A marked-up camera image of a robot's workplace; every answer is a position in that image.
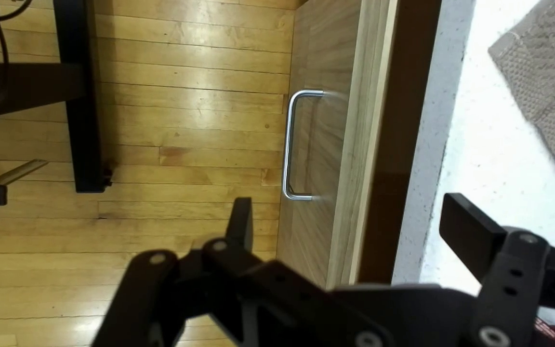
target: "screw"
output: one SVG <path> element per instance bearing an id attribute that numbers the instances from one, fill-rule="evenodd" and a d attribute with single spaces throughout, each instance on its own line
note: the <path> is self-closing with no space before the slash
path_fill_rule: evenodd
<path id="1" fill-rule="evenodd" d="M 478 332 L 478 337 L 486 347 L 511 347 L 509 335 L 494 326 L 486 326 Z"/>
<path id="2" fill-rule="evenodd" d="M 357 347 L 382 347 L 382 339 L 374 332 L 361 332 L 357 335 Z"/>
<path id="3" fill-rule="evenodd" d="M 523 233 L 521 241 L 531 243 L 531 245 L 538 245 L 540 237 L 532 235 L 532 233 Z"/>
<path id="4" fill-rule="evenodd" d="M 166 254 L 164 253 L 157 253 L 149 258 L 149 264 L 157 266 L 157 264 L 162 264 L 166 260 Z"/>
<path id="5" fill-rule="evenodd" d="M 226 251 L 226 249 L 228 249 L 228 245 L 226 245 L 224 241 L 216 241 L 216 243 L 214 243 L 214 251 L 216 251 L 216 253 L 222 253 L 222 251 Z"/>

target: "metal handle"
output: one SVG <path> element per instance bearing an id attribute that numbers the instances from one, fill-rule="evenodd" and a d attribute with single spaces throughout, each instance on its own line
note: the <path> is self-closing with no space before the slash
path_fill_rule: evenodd
<path id="1" fill-rule="evenodd" d="M 286 141 L 284 141 L 284 173 L 282 173 L 282 193 L 288 200 L 303 200 L 303 202 L 320 200 L 320 197 L 317 195 L 293 193 L 290 181 L 292 181 L 293 125 L 295 125 L 297 102 L 301 98 L 322 98 L 324 94 L 326 94 L 324 91 L 303 89 L 297 91 L 290 100 L 290 112 L 286 119 Z"/>
<path id="2" fill-rule="evenodd" d="M 49 162 L 45 162 L 45 160 L 31 160 L 31 162 L 26 162 L 24 166 L 18 166 L 18 168 L 14 168 L 10 172 L 4 172 L 0 175 L 0 185 L 10 185 L 10 183 L 29 175 L 31 172 L 41 170 L 47 164 Z"/>

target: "black mount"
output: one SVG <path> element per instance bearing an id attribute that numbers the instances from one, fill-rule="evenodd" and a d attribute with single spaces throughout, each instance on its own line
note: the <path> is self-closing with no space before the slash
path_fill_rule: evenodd
<path id="1" fill-rule="evenodd" d="M 482 279 L 478 297 L 430 285 L 322 291 L 251 253 L 253 202 L 238 199 L 224 239 L 178 258 L 135 256 L 93 347 L 172 347 L 211 314 L 238 345 L 555 347 L 536 330 L 555 306 L 555 249 L 507 233 L 463 195 L 446 195 L 442 235 Z"/>

